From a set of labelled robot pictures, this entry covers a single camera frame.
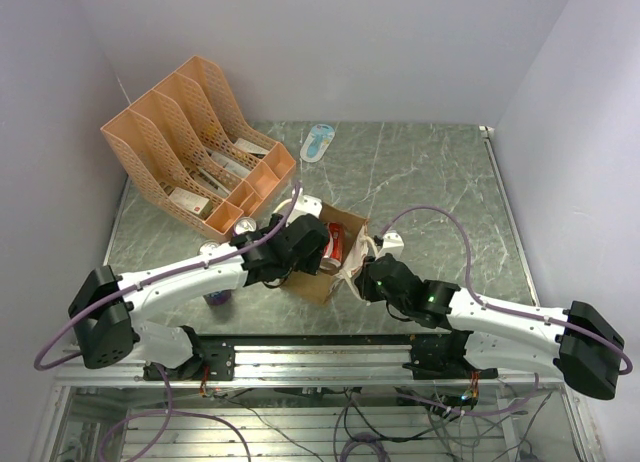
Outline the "canvas bag brown printed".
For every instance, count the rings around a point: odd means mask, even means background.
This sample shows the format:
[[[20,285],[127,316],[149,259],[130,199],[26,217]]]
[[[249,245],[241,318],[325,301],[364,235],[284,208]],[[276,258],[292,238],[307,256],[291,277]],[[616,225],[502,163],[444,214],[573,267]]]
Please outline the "canvas bag brown printed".
[[[373,239],[368,233],[369,221],[360,216],[337,209],[323,202],[319,220],[324,224],[339,222],[345,229],[344,257],[342,267],[333,271],[321,268],[316,275],[293,272],[282,289],[316,305],[326,305],[333,292],[343,283],[351,284],[362,268]]]

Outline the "purple soda can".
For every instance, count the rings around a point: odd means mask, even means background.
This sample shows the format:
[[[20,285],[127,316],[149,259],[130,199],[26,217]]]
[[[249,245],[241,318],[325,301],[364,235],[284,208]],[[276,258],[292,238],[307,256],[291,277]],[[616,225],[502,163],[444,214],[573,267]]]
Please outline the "purple soda can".
[[[255,232],[258,229],[257,222],[251,217],[240,217],[233,226],[233,235],[238,236],[247,232]]]
[[[209,254],[219,246],[220,244],[215,241],[206,241],[199,247],[198,254],[199,255]]]
[[[232,298],[231,290],[222,290],[217,292],[212,292],[203,296],[205,302],[211,307],[218,307],[226,304]]]

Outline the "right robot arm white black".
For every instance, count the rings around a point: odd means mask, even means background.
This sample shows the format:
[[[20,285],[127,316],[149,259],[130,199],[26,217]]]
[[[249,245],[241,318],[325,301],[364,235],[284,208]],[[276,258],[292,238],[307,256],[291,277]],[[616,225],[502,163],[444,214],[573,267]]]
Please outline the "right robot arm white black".
[[[420,279],[390,254],[366,258],[355,287],[367,302],[385,302],[423,327],[458,336],[440,355],[452,377],[510,369],[561,378],[594,399],[615,396],[624,340],[588,303],[562,309],[476,300],[456,284]]]

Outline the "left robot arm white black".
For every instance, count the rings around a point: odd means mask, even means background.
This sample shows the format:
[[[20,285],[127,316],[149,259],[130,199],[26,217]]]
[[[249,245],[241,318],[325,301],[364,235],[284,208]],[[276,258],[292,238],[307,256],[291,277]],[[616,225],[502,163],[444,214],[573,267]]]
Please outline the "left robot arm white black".
[[[213,363],[196,331],[152,317],[196,297],[284,281],[294,272],[314,275],[329,241],[312,214],[292,222],[274,214],[264,228],[239,222],[229,242],[174,264],[120,275],[110,266],[93,270],[69,308],[70,316],[87,313],[74,327],[84,366],[132,359],[179,380],[202,376]]]

